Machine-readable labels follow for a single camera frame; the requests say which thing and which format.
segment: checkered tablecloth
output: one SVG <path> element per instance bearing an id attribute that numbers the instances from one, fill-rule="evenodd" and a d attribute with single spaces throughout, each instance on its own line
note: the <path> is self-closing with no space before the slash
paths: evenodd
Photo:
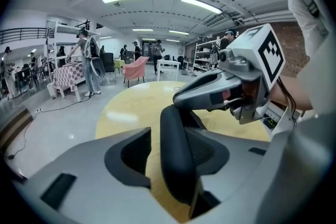
<path id="1" fill-rule="evenodd" d="M 75 91 L 76 81 L 83 78 L 83 68 L 81 63 L 71 67 L 60 67 L 54 69 L 54 79 L 57 86 L 68 86 Z"/>

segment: yellow round table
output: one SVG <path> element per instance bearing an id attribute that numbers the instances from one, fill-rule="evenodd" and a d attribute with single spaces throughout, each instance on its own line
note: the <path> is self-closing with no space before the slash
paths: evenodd
<path id="1" fill-rule="evenodd" d="M 160 163 L 160 115 L 173 103 L 173 95 L 185 83 L 158 81 L 138 84 L 116 95 L 104 108 L 97 124 L 96 139 L 142 128 L 152 129 L 152 151 L 147 160 L 146 176 L 151 180 L 153 197 L 177 221 L 187 222 L 189 206 L 175 200 L 163 181 Z M 253 140 L 269 141 L 260 121 L 240 125 L 229 111 L 194 111 L 212 132 Z"/>

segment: gray floor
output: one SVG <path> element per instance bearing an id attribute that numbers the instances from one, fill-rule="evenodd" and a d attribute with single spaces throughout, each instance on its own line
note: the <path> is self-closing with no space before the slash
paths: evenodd
<path id="1" fill-rule="evenodd" d="M 153 65 L 146 65 L 145 74 L 145 82 L 156 81 Z M 175 76 L 172 72 L 165 72 L 160 78 L 161 80 L 174 80 Z M 179 74 L 178 81 L 189 82 L 193 78 Z M 123 75 L 117 71 L 117 83 L 103 86 L 101 95 L 94 95 L 89 101 L 62 110 L 38 113 L 26 131 L 24 150 L 19 152 L 13 160 L 8 161 L 10 165 L 29 178 L 69 148 L 95 139 L 96 125 L 101 111 L 114 96 L 127 89 L 127 81 L 123 83 L 123 79 Z M 137 79 L 131 80 L 130 87 L 138 83 L 142 83 L 142 79 L 139 82 Z M 82 100 L 86 100 L 84 97 L 87 92 L 85 83 L 79 86 L 79 91 Z M 65 95 L 65 99 L 59 95 L 57 99 L 43 102 L 40 108 L 47 111 L 77 102 L 75 93 L 66 91 Z M 14 154 L 23 148 L 24 143 L 23 130 L 9 146 L 5 155 Z"/>

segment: shelf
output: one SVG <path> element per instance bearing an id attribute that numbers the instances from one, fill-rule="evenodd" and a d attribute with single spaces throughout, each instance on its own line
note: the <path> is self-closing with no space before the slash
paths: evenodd
<path id="1" fill-rule="evenodd" d="M 202 69 L 202 70 L 204 70 L 204 71 L 208 71 L 208 69 L 205 68 L 205 67 L 201 67 L 201 66 L 198 66 L 198 65 L 194 65 L 194 67 L 199 68 L 199 69 Z"/>
<path id="2" fill-rule="evenodd" d="M 75 58 L 75 57 L 82 57 L 82 55 L 72 55 L 71 56 L 72 58 Z M 59 57 L 56 57 L 56 60 L 60 60 L 60 59 L 67 59 L 68 58 L 68 56 L 59 56 Z M 55 60 L 55 58 L 50 58 L 49 59 L 49 62 L 50 61 L 54 61 Z"/>
<path id="3" fill-rule="evenodd" d="M 209 62 L 209 59 L 207 59 L 207 60 L 204 60 L 204 59 L 195 59 L 195 61 Z"/>
<path id="4" fill-rule="evenodd" d="M 78 35 L 79 30 L 81 30 L 81 28 L 78 27 L 74 27 L 74 26 L 68 26 L 68 25 L 60 25 L 57 24 L 57 33 L 63 33 L 63 34 L 73 34 L 73 35 Z M 55 28 L 52 28 L 50 31 L 51 32 L 55 32 Z M 89 36 L 94 36 L 94 35 L 99 35 L 99 33 L 87 30 Z"/>
<path id="5" fill-rule="evenodd" d="M 212 43 L 209 43 L 209 44 L 199 44 L 199 45 L 196 45 L 196 47 L 201 47 L 201 48 L 212 48 Z"/>
<path id="6" fill-rule="evenodd" d="M 210 54 L 211 51 L 197 51 L 196 54 Z"/>
<path id="7" fill-rule="evenodd" d="M 56 46 L 75 46 L 76 44 L 74 42 L 56 42 Z"/>

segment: cap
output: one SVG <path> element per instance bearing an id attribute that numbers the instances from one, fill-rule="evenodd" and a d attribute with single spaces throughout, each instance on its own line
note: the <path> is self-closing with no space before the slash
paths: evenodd
<path id="1" fill-rule="evenodd" d="M 234 37 L 236 37 L 236 30 L 235 29 L 229 29 L 228 31 L 225 32 L 225 34 L 231 34 L 233 35 Z"/>

